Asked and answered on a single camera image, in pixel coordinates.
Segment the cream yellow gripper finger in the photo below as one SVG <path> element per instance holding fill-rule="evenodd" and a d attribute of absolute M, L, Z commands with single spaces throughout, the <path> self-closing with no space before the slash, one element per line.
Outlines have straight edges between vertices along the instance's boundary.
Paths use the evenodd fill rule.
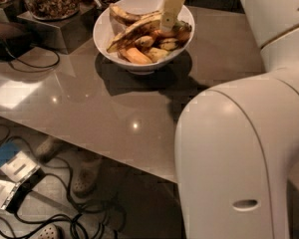
<path fill-rule="evenodd" d="M 160 28 L 168 32 L 175 25 L 185 0 L 163 0 L 161 4 Z"/>

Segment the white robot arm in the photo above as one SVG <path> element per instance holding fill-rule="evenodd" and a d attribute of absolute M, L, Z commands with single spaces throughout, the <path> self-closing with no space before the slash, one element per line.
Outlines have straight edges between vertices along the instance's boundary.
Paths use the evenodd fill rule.
<path fill-rule="evenodd" d="M 203 91 L 182 111 L 175 170 L 187 239 L 289 239 L 299 160 L 299 0 L 240 0 L 264 73 Z"/>

